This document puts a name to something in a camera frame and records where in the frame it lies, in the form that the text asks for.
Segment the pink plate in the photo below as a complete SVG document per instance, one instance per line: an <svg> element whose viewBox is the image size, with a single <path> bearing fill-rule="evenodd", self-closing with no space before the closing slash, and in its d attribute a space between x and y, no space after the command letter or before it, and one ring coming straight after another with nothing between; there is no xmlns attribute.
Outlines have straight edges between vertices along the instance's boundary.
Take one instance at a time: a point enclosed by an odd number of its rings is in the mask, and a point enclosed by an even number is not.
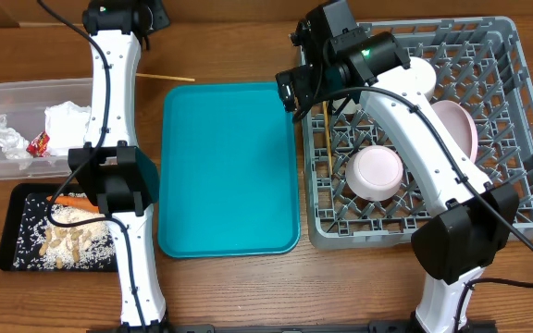
<svg viewBox="0 0 533 333"><path fill-rule="evenodd" d="M478 136L475 122L470 114L459 104L450 100L438 101L431 107L460 149L472 162L475 162Z"/></svg>

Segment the small pink bowl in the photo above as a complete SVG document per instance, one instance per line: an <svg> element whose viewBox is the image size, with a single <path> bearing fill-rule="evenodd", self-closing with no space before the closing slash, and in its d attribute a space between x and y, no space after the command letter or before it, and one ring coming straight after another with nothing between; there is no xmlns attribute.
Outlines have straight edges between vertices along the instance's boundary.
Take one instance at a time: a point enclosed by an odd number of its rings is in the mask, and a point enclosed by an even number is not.
<svg viewBox="0 0 533 333"><path fill-rule="evenodd" d="M368 201L384 201L400 189L403 162L385 146L368 146L350 158L345 178L358 197Z"/></svg>

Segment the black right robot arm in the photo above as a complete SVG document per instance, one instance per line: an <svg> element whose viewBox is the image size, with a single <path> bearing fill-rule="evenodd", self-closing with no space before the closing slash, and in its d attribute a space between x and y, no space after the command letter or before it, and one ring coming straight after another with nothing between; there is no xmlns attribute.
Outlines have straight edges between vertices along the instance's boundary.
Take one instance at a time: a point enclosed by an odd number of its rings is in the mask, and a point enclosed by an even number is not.
<svg viewBox="0 0 533 333"><path fill-rule="evenodd" d="M280 72L279 97L295 120L313 105L351 98L376 120L413 173L430 220L411 238L426 271L411 320L418 332L492 332L465 315L472 291L510 237L519 197L494 185L457 145L428 100L424 60L384 31L368 36L344 1L312 9L291 34L303 65Z"/></svg>

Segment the cream bowl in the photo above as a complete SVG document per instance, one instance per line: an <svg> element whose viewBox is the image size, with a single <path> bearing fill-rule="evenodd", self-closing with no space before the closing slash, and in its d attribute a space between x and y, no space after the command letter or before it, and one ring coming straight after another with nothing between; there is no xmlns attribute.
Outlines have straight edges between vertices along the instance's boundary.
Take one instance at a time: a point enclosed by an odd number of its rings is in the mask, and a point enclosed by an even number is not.
<svg viewBox="0 0 533 333"><path fill-rule="evenodd" d="M434 67L421 57L410 58L410 68L406 70L417 89L431 101L437 84L437 74Z"/></svg>

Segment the orange carrot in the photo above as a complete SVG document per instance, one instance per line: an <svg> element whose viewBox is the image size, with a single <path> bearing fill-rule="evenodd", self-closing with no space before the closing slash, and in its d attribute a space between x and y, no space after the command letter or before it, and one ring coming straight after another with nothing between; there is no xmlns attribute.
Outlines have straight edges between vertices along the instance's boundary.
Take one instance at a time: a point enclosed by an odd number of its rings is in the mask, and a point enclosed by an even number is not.
<svg viewBox="0 0 533 333"><path fill-rule="evenodd" d="M46 200L53 204L69 206L69 207L77 208L80 210L88 211L91 213L99 212L99 208L93 205L87 198L59 196L55 200L53 200L52 196L48 196Z"/></svg>

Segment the foil wrapper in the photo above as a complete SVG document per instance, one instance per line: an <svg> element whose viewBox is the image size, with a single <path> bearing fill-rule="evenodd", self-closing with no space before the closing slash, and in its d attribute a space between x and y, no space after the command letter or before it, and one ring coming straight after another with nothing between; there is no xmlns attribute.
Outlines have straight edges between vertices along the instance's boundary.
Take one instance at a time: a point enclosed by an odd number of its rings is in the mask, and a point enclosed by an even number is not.
<svg viewBox="0 0 533 333"><path fill-rule="evenodd" d="M0 148L6 159L29 159L29 142L7 125L6 115L0 115Z"/></svg>

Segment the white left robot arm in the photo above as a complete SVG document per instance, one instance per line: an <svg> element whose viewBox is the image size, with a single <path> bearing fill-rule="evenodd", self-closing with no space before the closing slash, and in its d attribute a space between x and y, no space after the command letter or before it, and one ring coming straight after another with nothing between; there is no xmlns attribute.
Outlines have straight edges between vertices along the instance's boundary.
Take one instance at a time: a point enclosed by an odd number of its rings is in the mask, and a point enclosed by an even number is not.
<svg viewBox="0 0 533 333"><path fill-rule="evenodd" d="M92 49L92 113L84 144L68 151L69 181L99 210L115 247L120 332L169 332L153 241L160 179L134 124L137 67L149 36L170 24L160 0L92 1L77 30Z"/></svg>

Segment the cream plastic cup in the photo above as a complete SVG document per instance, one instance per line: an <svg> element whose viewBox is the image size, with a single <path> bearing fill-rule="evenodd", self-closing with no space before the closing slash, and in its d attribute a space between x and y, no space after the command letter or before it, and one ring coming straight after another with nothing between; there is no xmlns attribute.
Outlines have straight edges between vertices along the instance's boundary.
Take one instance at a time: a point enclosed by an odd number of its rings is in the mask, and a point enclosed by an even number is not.
<svg viewBox="0 0 533 333"><path fill-rule="evenodd" d="M333 107L335 110L339 109L343 104L345 104L344 108L341 110L343 114L346 115L353 115L358 110L362 109L362 106L360 104L356 104L352 99L339 99L335 100L333 102Z"/></svg>

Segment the rice and peanut scraps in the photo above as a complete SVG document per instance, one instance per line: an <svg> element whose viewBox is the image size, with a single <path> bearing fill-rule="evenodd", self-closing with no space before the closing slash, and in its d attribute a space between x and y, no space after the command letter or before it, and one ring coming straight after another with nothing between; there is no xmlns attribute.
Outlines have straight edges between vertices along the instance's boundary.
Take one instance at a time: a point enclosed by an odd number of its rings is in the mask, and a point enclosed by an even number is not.
<svg viewBox="0 0 533 333"><path fill-rule="evenodd" d="M95 218L80 208L54 204L53 219L46 215L47 195L30 193L22 202L19 232L11 268L15 271L112 272L117 269L116 251L104 222L71 227L71 223Z"/></svg>

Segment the clear plastic waste bin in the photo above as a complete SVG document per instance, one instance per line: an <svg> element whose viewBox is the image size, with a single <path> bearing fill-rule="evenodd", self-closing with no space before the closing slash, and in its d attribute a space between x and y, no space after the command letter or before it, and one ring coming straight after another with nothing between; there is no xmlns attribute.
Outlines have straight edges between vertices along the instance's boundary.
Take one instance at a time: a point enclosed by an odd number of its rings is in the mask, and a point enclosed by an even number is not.
<svg viewBox="0 0 533 333"><path fill-rule="evenodd" d="M45 131L46 108L64 102L87 106L92 92L90 79L0 83L0 129L12 129L31 141ZM65 177L69 173L65 155L9 159L0 146L0 180Z"/></svg>

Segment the red snack wrapper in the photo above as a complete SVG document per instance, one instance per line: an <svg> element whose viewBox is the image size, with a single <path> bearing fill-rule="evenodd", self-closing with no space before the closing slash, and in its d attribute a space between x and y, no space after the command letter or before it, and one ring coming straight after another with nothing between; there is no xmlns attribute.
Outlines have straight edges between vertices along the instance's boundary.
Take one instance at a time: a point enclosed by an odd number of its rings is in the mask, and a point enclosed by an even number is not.
<svg viewBox="0 0 533 333"><path fill-rule="evenodd" d="M47 146L50 141L50 137L45 131L42 131L36 138L34 138L26 148L27 153L32 157L47 157Z"/></svg>

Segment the wooden chopstick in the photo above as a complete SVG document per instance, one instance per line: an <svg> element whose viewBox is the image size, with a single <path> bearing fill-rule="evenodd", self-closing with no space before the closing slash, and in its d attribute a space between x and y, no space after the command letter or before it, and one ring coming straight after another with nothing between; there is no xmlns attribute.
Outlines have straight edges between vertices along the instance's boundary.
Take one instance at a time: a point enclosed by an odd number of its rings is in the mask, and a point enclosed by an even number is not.
<svg viewBox="0 0 533 333"><path fill-rule="evenodd" d="M322 103L322 111L323 111L323 117L324 117L324 125L325 125L325 143L326 143L326 149L327 149L327 156L328 156L328 174L332 178L333 176L333 163L332 163L332 152L331 152L331 146L330 146L330 131L329 131L329 117L328 117L328 102Z"/></svg>
<svg viewBox="0 0 533 333"><path fill-rule="evenodd" d="M195 79L194 79L194 78L175 77L175 76L167 76L167 75L136 73L136 76L137 76L137 77L140 77L140 78L147 78L147 79L174 80L174 81L184 81L184 82L195 82Z"/></svg>

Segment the white napkin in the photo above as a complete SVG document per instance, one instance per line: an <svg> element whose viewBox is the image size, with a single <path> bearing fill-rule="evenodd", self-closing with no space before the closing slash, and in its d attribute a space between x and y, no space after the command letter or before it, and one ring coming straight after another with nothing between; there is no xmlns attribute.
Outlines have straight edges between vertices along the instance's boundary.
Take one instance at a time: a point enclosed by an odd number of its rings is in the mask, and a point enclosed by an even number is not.
<svg viewBox="0 0 533 333"><path fill-rule="evenodd" d="M49 137L46 151L52 156L67 155L72 148L81 148L87 133L91 108L67 101L44 110L45 133Z"/></svg>

